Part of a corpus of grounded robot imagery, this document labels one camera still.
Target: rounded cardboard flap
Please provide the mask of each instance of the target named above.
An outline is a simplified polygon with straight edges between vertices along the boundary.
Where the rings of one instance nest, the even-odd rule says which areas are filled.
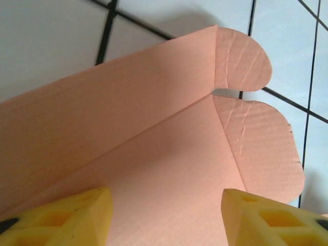
[[[213,97],[248,192],[290,202],[304,187],[304,173],[291,126],[273,107],[258,101]]]
[[[262,47],[244,33],[218,28],[216,36],[215,87],[256,91],[268,84],[270,60]]]

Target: tiled wall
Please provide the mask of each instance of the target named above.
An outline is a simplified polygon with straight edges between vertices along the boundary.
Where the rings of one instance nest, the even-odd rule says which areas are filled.
[[[109,1],[95,2],[1,1],[1,101],[95,64]],[[171,36],[212,24],[251,34],[268,53],[273,77],[268,90],[243,99],[263,101],[287,118],[306,175],[301,207],[328,212],[328,0],[119,0],[117,7]],[[164,41],[120,15],[109,40],[105,61]]]

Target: cardboard fold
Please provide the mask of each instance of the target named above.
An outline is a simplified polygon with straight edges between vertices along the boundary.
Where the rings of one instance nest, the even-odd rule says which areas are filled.
[[[223,189],[287,202],[303,187],[283,116],[211,95],[270,76],[255,41],[212,26],[1,104],[0,213],[105,186],[108,245],[226,245]]]

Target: corrugated cardboard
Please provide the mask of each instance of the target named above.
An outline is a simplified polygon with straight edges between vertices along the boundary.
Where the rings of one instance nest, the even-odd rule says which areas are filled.
[[[254,40],[212,26],[4,102],[2,217],[106,186],[108,245],[227,245],[224,188],[281,202],[303,189],[284,117],[211,95],[270,77]]]

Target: cardboard flap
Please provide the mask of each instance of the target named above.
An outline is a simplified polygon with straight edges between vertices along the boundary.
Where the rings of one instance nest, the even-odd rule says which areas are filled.
[[[214,89],[217,27],[173,39],[0,105],[0,212]]]
[[[258,101],[213,97],[247,191],[290,202],[304,187],[291,126],[273,107]]]
[[[218,28],[216,40],[215,87],[256,91],[271,78],[270,60],[251,37],[228,28]]]

